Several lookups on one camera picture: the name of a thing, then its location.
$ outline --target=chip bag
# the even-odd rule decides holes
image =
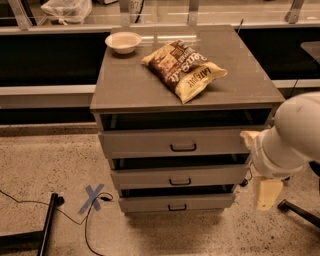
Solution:
[[[210,62],[183,41],[177,40],[142,59],[153,73],[182,101],[190,101],[227,71]]]

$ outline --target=white bowl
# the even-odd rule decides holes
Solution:
[[[140,44],[141,36],[132,32],[118,32],[106,38],[106,44],[119,54],[128,54]]]

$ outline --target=terrazzo floor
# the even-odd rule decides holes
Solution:
[[[320,255],[320,230],[292,212],[255,209],[255,177],[236,189],[236,201],[224,211],[141,213],[124,215],[109,176],[94,125],[0,127],[0,190],[17,200],[49,202],[63,196],[59,209],[81,222],[88,209],[86,188],[108,192],[98,201],[87,225],[88,242],[101,255]],[[320,215],[319,179],[311,171],[296,174],[277,203],[287,199]],[[16,203],[0,194],[0,235],[41,230],[47,207]],[[94,255],[85,242],[85,225],[55,213],[47,255]],[[36,255],[0,249],[0,255]]]

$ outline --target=black stand leg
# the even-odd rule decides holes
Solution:
[[[38,248],[38,256],[46,255],[46,248],[49,241],[55,208],[61,205],[62,203],[62,197],[58,197],[58,194],[56,193],[51,194],[50,204],[47,211],[47,216],[43,230],[9,236],[1,236],[0,248],[18,248],[21,250],[30,250]]]
[[[288,210],[295,212],[296,214],[300,215],[305,220],[309,221],[310,223],[314,224],[318,228],[320,228],[320,218],[314,216],[313,214],[301,209],[300,207],[288,202],[287,200],[283,200],[279,205],[278,209],[285,213]]]
[[[49,208],[47,211],[47,217],[46,217],[46,221],[44,223],[42,237],[40,240],[41,241],[40,247],[38,250],[38,256],[46,255],[45,253],[46,253],[48,240],[49,240],[49,236],[50,236],[52,220],[53,220],[53,216],[54,216],[54,212],[55,212],[55,208],[56,208],[57,204],[58,204],[58,194],[53,193],[51,195],[50,204],[49,204]]]

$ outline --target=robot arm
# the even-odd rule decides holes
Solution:
[[[253,140],[251,159],[262,176],[272,179],[286,179],[320,161],[320,92],[285,101],[274,126]]]

